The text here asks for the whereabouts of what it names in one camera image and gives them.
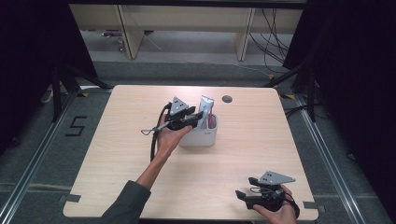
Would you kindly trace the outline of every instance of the gray carpet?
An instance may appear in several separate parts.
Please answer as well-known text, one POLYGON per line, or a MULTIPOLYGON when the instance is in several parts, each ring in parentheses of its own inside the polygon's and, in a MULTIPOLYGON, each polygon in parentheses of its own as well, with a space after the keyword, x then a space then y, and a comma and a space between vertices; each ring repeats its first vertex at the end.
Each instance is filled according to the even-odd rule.
MULTIPOLYGON (((190 63, 94 63, 94 65, 99 78, 111 85, 259 87, 269 82, 269 77, 263 73, 233 65, 190 63)), ((250 66, 249 68, 260 69, 274 74, 276 77, 280 75, 269 72, 264 66, 250 66)), ((271 69, 279 72, 286 71, 281 67, 271 67, 271 69)), ((276 89, 281 94, 290 93, 292 81, 291 78, 278 85, 276 89)), ((78 82, 81 85, 91 85, 80 78, 78 78, 78 82)), ((97 219, 65 217, 62 212, 64 204, 60 203, 59 199, 62 195, 67 194, 73 186, 109 95, 109 93, 90 93, 87 97, 77 97, 74 100, 66 114, 62 128, 57 133, 55 141, 11 223, 97 222, 97 219), (85 126, 85 128, 80 136, 66 136, 70 133, 78 133, 78 129, 70 128, 76 116, 86 117, 77 119, 75 122, 76 125, 85 126)), ((297 106, 295 100, 292 99, 281 99, 281 103, 284 108, 297 106)), ((20 134, 21 145, 9 148, 0 158, 0 203, 7 199, 12 185, 19 180, 24 168, 35 153, 50 126, 51 113, 52 104, 39 107, 32 116, 31 122, 20 134)), ((327 118, 325 108, 316 106, 316 114, 317 125, 344 179, 356 197, 366 221, 368 223, 391 223, 360 167, 346 157, 347 146, 338 135, 332 121, 327 118)), ((319 218, 316 223, 351 223, 300 112, 289 118, 289 125, 308 182, 319 206, 319 218)))

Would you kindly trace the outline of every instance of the hand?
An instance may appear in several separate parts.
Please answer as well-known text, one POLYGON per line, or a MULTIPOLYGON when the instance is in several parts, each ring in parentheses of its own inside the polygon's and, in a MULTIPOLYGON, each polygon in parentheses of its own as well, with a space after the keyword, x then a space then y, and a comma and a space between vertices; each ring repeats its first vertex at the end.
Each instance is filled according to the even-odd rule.
MULTIPOLYGON (((164 124, 164 118, 165 115, 163 115, 160 125, 164 124)), ((192 126, 186 126, 178 131, 171 131, 168 128, 163 128, 157 138, 157 153, 143 174, 137 178, 136 183, 146 189, 151 189, 155 179, 157 179, 158 174, 171 156, 178 142, 184 134, 191 131, 191 129, 192 126)))
MULTIPOLYGON (((291 191, 288 188, 286 188, 284 185, 280 185, 280 187, 285 191, 287 199, 292 200, 292 198, 290 197, 291 191)), ((295 216, 294 208, 291 206, 291 204, 289 204, 286 201, 283 202, 282 207, 280 207, 280 209, 277 210, 276 212, 271 212, 268 209, 258 204, 253 205, 253 209, 268 219, 266 224, 297 223, 297 218, 295 216)))
MULTIPOLYGON (((165 115, 163 115, 160 125, 164 124, 165 115)), ((164 159, 168 159, 173 150, 176 148, 180 139, 184 136, 184 134, 189 133, 192 130, 192 126, 186 126, 180 130, 172 131, 168 128, 163 128, 162 131, 158 134, 157 138, 157 153, 155 157, 161 157, 164 159)))

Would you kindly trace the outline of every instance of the wooden surface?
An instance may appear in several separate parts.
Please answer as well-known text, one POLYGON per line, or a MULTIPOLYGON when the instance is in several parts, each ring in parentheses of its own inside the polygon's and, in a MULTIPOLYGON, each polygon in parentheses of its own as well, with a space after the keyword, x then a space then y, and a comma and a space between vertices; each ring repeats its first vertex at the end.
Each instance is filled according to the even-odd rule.
POLYGON ((249 177, 266 171, 296 178, 286 184, 301 208, 300 220, 318 218, 284 111, 273 89, 229 87, 117 86, 107 103, 71 194, 78 203, 67 217, 100 217, 125 183, 149 164, 151 135, 163 107, 177 96, 199 107, 201 95, 215 99, 219 129, 213 147, 177 147, 163 167, 141 217, 260 220, 235 196, 248 193, 249 177), (223 103, 224 95, 233 97, 223 103))

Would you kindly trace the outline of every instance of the black cable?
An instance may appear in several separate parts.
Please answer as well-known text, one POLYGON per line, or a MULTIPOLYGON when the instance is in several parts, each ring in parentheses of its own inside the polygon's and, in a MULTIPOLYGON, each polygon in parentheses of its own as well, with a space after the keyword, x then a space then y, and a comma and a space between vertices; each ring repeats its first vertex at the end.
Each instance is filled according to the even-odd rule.
POLYGON ((300 208, 299 208, 299 206, 297 205, 297 203, 294 201, 293 197, 291 197, 290 194, 288 194, 287 192, 285 192, 285 194, 289 195, 291 200, 287 199, 286 196, 285 196, 284 200, 286 202, 288 202, 291 205, 291 207, 294 208, 294 212, 295 212, 296 218, 298 218, 300 216, 300 208))
POLYGON ((274 192, 273 190, 271 190, 271 189, 267 189, 267 188, 260 188, 260 187, 254 187, 254 188, 250 188, 250 191, 251 192, 253 192, 253 193, 261 193, 261 194, 263 194, 263 193, 271 193, 271 192, 274 192))
POLYGON ((280 40, 277 38, 277 31, 276 31, 276 8, 273 8, 273 35, 277 43, 277 48, 279 50, 279 54, 282 56, 282 59, 285 60, 286 54, 283 52, 282 48, 280 47, 280 40))
POLYGON ((286 119, 289 119, 290 116, 291 116, 292 114, 294 114, 295 112, 297 112, 297 111, 299 111, 299 110, 306 109, 306 108, 308 108, 308 105, 300 105, 300 106, 297 106, 297 107, 294 107, 294 108, 287 108, 287 109, 284 109, 284 110, 289 110, 288 112, 285 113, 286 119))
MULTIPOLYGON (((262 36, 262 38, 265 40, 265 42, 269 42, 269 40, 267 38, 265 38, 265 36, 262 35, 262 33, 260 33, 260 35, 262 36)), ((270 45, 274 46, 274 47, 279 47, 279 45, 276 45, 272 42, 270 42, 270 45)), ((285 48, 285 47, 281 47, 283 50, 289 50, 289 48, 285 48)))
POLYGON ((253 42, 256 44, 257 47, 259 47, 260 50, 264 51, 265 53, 269 54, 271 57, 273 57, 275 60, 279 61, 280 63, 283 63, 283 60, 279 57, 277 57, 273 52, 269 51, 265 47, 263 47, 254 37, 252 34, 250 34, 251 39, 253 42))
MULTIPOLYGON (((165 112, 166 109, 170 109, 172 106, 172 103, 167 104, 166 106, 163 107, 163 110, 161 111, 160 117, 158 118, 157 126, 156 128, 160 127, 161 119, 163 118, 163 113, 165 112)), ((150 151, 150 161, 154 159, 155 155, 155 143, 157 142, 157 137, 158 137, 159 132, 154 132, 152 135, 152 141, 151 141, 151 151, 150 151)))
MULTIPOLYGON (((264 9, 263 9, 263 8, 262 8, 262 15, 264 16, 265 20, 267 21, 268 27, 270 28, 271 33, 274 35, 274 38, 276 39, 276 42, 279 43, 280 45, 282 45, 283 47, 285 47, 286 49, 289 49, 288 46, 286 46, 285 44, 283 44, 282 41, 280 41, 279 38, 277 38, 277 33, 276 33, 276 31, 274 32, 274 29, 271 27, 270 22, 268 21, 267 17, 265 16, 265 12, 264 12, 264 9)), ((274 17, 274 19, 273 19, 273 24, 276 25, 276 21, 275 21, 275 18, 276 18, 276 10, 274 11, 274 8, 273 8, 273 17, 274 17)))
MULTIPOLYGON (((267 44, 265 45, 265 52, 269 52, 269 50, 268 50, 268 45, 269 45, 269 43, 271 42, 271 36, 273 35, 273 28, 271 27, 271 24, 270 24, 270 22, 268 21, 268 19, 267 19, 267 17, 265 16, 265 13, 264 13, 264 10, 262 9, 262 15, 264 16, 264 18, 265 18, 265 20, 267 21, 267 24, 268 24, 268 27, 269 27, 269 29, 270 29, 270 35, 269 35, 269 37, 268 37, 268 41, 267 41, 267 44)), ((272 70, 272 69, 270 69, 269 67, 268 67, 268 65, 267 65, 267 61, 266 61, 266 54, 264 54, 264 64, 265 64, 265 67, 268 69, 268 70, 270 70, 271 72, 274 72, 274 73, 280 73, 280 72, 277 72, 277 71, 274 71, 274 70, 272 70)))

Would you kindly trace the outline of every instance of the sleeve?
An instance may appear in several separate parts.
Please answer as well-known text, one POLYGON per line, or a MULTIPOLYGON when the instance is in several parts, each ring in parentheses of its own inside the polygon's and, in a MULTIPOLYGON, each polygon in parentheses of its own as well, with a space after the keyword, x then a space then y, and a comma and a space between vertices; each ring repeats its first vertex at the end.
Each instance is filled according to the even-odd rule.
POLYGON ((128 181, 117 200, 103 213, 101 222, 137 224, 151 192, 134 181, 128 181))

